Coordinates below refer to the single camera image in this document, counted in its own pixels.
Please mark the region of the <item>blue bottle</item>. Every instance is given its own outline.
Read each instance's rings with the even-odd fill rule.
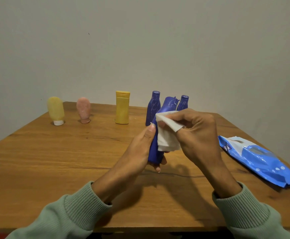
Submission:
[[[176,97],[170,97],[170,96],[166,97],[162,108],[159,109],[157,113],[175,111],[177,108],[178,102],[179,100]],[[162,162],[164,152],[158,151],[158,144],[157,144],[158,129],[157,129],[156,116],[154,116],[152,122],[156,125],[156,133],[152,141],[152,144],[150,145],[150,148],[149,148],[148,161],[153,164],[160,164]]]
[[[149,126],[152,120],[155,117],[155,114],[159,111],[161,108],[161,102],[159,101],[159,95],[161,93],[159,91],[153,91],[152,98],[148,103],[147,106],[147,113],[146,113],[146,122],[145,125]]]
[[[188,96],[182,95],[182,97],[180,98],[180,103],[176,110],[181,111],[183,109],[188,108],[188,99],[189,99]]]

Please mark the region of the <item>wet wipes package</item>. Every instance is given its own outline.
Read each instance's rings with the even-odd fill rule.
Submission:
[[[290,185],[290,169],[272,152],[241,137],[218,136],[218,139],[226,153],[259,176],[280,187]]]

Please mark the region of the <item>yellow bottle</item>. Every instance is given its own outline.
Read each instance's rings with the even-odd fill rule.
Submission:
[[[117,124],[128,124],[129,96],[131,92],[116,91],[116,119]]]
[[[47,100],[47,109],[49,110],[50,117],[55,126],[64,124],[64,108],[60,98],[55,96],[50,97]]]

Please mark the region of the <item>green sweater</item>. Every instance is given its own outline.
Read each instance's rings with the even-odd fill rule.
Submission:
[[[212,195],[235,238],[289,239],[280,214],[260,203],[244,184],[240,185],[243,190],[233,197],[218,199]],[[64,195],[45,206],[31,225],[16,229],[7,239],[85,239],[110,208],[95,195],[89,182],[73,195]]]

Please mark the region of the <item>wooden table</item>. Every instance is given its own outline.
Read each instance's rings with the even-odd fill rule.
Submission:
[[[92,104],[92,122],[79,123],[74,102],[64,102],[65,124],[52,125],[47,113],[0,141],[0,232],[29,225],[42,208],[74,193],[109,170],[133,136],[145,127],[146,108],[131,107],[130,123],[115,124],[115,105]],[[222,116],[213,114],[218,134],[259,144]],[[225,227],[202,172],[182,151],[166,155],[162,172],[151,167],[134,187],[113,202],[98,232],[200,231]],[[290,189],[279,189],[222,152],[236,178],[262,202],[279,211],[290,230]]]

